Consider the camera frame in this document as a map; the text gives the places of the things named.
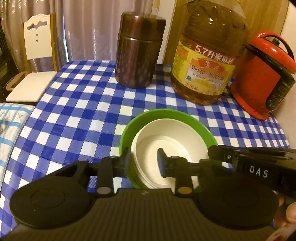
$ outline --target large plastic bottle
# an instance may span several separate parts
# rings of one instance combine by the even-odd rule
[[[195,0],[176,50],[171,84],[196,104],[215,102],[242,55],[249,28],[236,0]]]

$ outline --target chair backrest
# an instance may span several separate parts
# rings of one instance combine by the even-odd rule
[[[55,15],[38,14],[23,23],[23,52],[26,70],[31,71],[30,59],[52,57],[54,70],[58,72]]]

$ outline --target metallic food jar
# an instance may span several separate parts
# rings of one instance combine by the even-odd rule
[[[122,14],[115,67],[119,84],[145,88],[151,83],[164,30],[164,18],[135,12]]]

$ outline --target table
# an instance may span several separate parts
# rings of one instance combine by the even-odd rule
[[[218,144],[240,147],[288,148],[274,117],[259,121],[244,112],[228,89],[217,103],[199,106],[176,95],[170,66],[157,65],[146,89],[117,84],[112,61],[73,61],[64,65],[28,118],[12,152],[0,196],[1,236],[16,223],[9,199],[21,186],[79,159],[97,162],[119,155],[125,126],[140,113],[155,108],[186,112],[201,121]],[[89,190],[94,191],[95,179]],[[115,178],[115,189],[131,187]]]

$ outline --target yellow label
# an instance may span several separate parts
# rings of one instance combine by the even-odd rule
[[[184,86],[198,93],[219,95],[228,83],[235,63],[235,58],[223,56],[182,36],[172,74]]]

